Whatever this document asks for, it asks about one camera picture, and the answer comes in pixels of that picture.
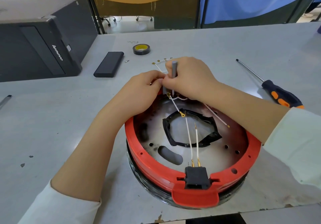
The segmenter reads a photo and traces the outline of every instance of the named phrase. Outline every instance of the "gray screwdriver handle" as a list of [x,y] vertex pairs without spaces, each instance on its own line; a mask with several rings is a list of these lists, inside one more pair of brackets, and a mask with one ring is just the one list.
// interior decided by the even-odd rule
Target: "gray screwdriver handle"
[[177,61],[172,61],[172,78],[177,76]]

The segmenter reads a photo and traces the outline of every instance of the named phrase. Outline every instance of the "floor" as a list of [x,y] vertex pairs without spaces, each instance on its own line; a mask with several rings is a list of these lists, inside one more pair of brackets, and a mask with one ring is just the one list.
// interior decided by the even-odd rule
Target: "floor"
[[[321,7],[317,7],[308,15],[303,15],[298,23],[310,22],[321,12]],[[154,20],[151,17],[139,17],[136,21],[136,16],[114,17],[107,18],[110,22],[110,27],[106,20],[103,21],[103,27],[108,34],[116,33],[131,33],[144,31],[157,31],[154,29]],[[249,212],[241,214],[247,224],[315,224],[320,223],[321,205],[309,205],[293,208],[285,208],[278,210],[264,210],[257,212]],[[169,224],[185,224],[184,220],[167,222]]]

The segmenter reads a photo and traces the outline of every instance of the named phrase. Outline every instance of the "roll of tape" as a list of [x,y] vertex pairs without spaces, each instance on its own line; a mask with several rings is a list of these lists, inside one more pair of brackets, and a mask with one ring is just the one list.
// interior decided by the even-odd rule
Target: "roll of tape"
[[138,44],[133,46],[133,52],[136,55],[146,55],[150,52],[150,46],[147,44]]

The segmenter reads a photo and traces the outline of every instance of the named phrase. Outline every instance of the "gray table surface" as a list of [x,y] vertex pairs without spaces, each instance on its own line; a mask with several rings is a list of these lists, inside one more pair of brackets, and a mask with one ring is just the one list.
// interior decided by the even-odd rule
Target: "gray table surface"
[[[1,223],[17,223],[36,195],[66,161],[98,111],[133,75],[155,69],[163,58],[202,59],[216,78],[262,98],[269,96],[239,64],[298,96],[306,109],[321,115],[320,23],[99,35],[77,77],[0,83]],[[151,52],[137,56],[135,43]],[[123,51],[115,78],[92,74],[108,51]],[[228,202],[206,210],[183,210],[162,203],[143,189],[126,158],[125,131],[115,140],[95,223],[150,223],[321,201],[321,190],[300,185],[289,168],[262,149],[241,190]]]

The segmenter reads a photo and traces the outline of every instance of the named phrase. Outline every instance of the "forearm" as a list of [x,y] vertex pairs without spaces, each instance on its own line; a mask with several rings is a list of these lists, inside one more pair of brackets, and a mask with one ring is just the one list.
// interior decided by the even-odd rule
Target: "forearm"
[[82,140],[51,180],[58,192],[99,201],[115,137],[126,121],[121,107],[109,102],[91,123]]
[[289,110],[226,84],[215,83],[209,88],[203,93],[202,102],[232,118],[263,144]]

